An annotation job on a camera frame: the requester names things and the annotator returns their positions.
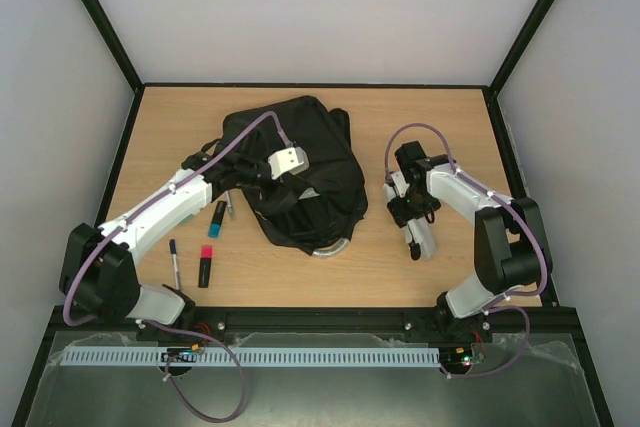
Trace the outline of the black student bag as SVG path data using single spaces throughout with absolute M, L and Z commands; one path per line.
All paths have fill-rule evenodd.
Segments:
M 362 169 L 350 144 L 349 115 L 329 111 L 319 99 L 301 96 L 237 111 L 222 124 L 220 152 L 266 111 L 274 112 L 287 137 L 304 150 L 309 167 L 262 184 L 240 188 L 267 239 L 308 255 L 349 241 L 368 201 Z

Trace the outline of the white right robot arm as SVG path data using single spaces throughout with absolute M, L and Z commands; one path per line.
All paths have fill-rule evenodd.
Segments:
M 387 209 L 401 229 L 414 260 L 436 252 L 431 225 L 444 204 L 473 227 L 473 273 L 440 299 L 436 326 L 460 337 L 471 316 L 502 300 L 528 296 L 525 288 L 546 288 L 552 261 L 539 206 L 530 198 L 497 193 L 468 175 L 447 155 L 429 157 L 417 141 L 395 152 L 399 169 L 386 174 Z

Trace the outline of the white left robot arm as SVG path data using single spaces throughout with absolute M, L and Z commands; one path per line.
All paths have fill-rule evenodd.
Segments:
M 149 285 L 137 267 L 165 235 L 226 191 L 271 185 L 280 176 L 275 147 L 251 152 L 247 142 L 210 155 L 189 155 L 176 172 L 135 207 L 97 227 L 82 223 L 69 234 L 60 277 L 64 322 L 125 319 L 166 326 L 178 321 L 188 299 L 174 287 Z

